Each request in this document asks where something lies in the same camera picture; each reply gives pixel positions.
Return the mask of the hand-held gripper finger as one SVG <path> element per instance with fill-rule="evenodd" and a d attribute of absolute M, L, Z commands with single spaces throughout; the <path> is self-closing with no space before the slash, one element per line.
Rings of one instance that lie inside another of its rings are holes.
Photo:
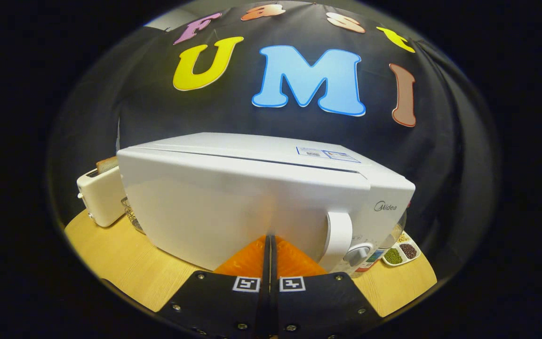
<path fill-rule="evenodd" d="M 355 339 L 383 318 L 344 272 L 281 277 L 271 237 L 271 310 L 279 339 Z"/>
<path fill-rule="evenodd" d="M 271 333 L 271 236 L 262 277 L 193 272 L 156 315 L 198 339 L 266 339 Z"/>

